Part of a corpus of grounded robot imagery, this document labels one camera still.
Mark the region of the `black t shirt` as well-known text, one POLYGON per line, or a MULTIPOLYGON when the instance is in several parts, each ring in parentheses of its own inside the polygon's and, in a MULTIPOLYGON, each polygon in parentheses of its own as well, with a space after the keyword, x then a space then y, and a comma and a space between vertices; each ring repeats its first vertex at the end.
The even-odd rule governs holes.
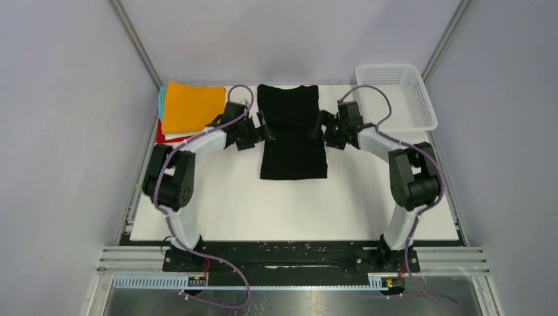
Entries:
POLYGON ((281 89, 257 86, 258 110, 274 134, 266 141, 260 170, 262 180, 308 180, 328 176, 323 139, 310 138, 319 114, 318 86, 281 89))

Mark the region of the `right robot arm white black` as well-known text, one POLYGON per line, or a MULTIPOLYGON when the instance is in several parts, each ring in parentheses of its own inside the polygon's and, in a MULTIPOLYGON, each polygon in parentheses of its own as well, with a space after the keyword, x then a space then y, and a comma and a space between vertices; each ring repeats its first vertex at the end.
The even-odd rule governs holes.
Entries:
POLYGON ((350 144, 388 164, 395 208, 372 258, 383 270, 396 270, 409 256, 419 217, 441 200, 445 188, 432 146, 408 144, 366 124, 355 101, 338 103, 335 115, 319 111, 309 138, 340 150, 350 144))

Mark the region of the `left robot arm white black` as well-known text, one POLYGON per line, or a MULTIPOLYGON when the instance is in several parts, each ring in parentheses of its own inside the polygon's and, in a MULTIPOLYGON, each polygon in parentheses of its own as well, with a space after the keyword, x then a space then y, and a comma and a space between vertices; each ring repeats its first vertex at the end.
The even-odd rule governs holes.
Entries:
POLYGON ((241 151, 276 139, 263 111, 257 111, 256 126, 249 110, 229 101, 202 132, 176 145, 155 144, 151 151, 142 191, 163 214, 172 244, 181 249, 178 260, 187 270, 197 270, 204 262, 203 251, 196 248, 201 233, 191 217, 196 165, 231 145, 241 151))

